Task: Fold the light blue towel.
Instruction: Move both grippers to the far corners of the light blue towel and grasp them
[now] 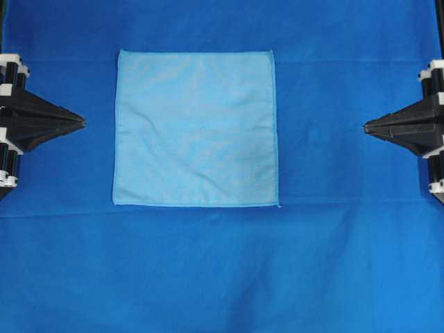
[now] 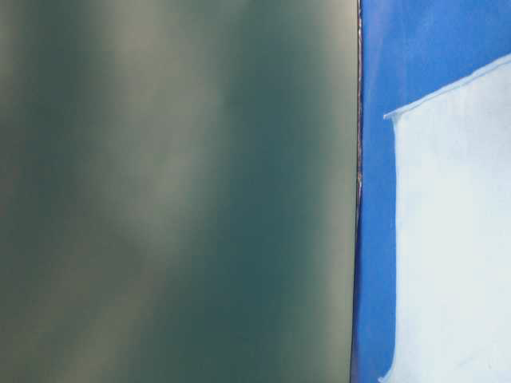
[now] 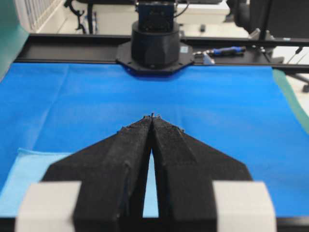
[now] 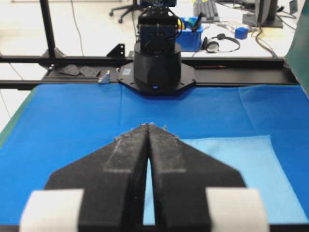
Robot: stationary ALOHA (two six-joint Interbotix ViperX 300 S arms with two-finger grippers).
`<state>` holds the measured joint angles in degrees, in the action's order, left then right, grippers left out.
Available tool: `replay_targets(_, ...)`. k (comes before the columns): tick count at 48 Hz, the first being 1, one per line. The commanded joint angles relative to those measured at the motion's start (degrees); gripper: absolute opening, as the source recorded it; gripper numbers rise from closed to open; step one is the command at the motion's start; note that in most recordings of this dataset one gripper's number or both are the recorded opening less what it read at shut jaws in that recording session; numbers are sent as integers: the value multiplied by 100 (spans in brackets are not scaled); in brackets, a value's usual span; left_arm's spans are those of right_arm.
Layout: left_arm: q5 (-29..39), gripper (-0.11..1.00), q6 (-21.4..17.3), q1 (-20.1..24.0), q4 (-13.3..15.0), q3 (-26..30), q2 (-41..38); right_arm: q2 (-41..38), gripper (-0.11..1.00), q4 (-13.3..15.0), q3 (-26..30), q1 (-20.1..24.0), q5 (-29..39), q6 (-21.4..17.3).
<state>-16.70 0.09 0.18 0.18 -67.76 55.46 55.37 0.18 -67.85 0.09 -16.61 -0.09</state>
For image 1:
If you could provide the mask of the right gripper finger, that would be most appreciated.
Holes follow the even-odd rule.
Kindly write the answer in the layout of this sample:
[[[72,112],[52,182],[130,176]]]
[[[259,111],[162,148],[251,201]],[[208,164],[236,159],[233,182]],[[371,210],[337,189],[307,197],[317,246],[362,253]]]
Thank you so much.
[[[426,160],[429,193],[443,193],[443,127],[365,127],[364,132]]]
[[[443,121],[443,60],[432,60],[418,74],[422,99],[401,110],[365,123],[364,130]]]

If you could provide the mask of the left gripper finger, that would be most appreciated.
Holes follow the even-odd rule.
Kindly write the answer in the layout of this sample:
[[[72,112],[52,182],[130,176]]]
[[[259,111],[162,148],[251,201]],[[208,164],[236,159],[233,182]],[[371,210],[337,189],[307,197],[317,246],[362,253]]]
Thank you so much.
[[[79,115],[27,91],[26,80],[30,72],[19,54],[1,54],[1,107],[49,119],[75,121],[82,125],[85,123]]]
[[[85,121],[1,121],[1,187],[16,187],[23,154],[85,127]]]

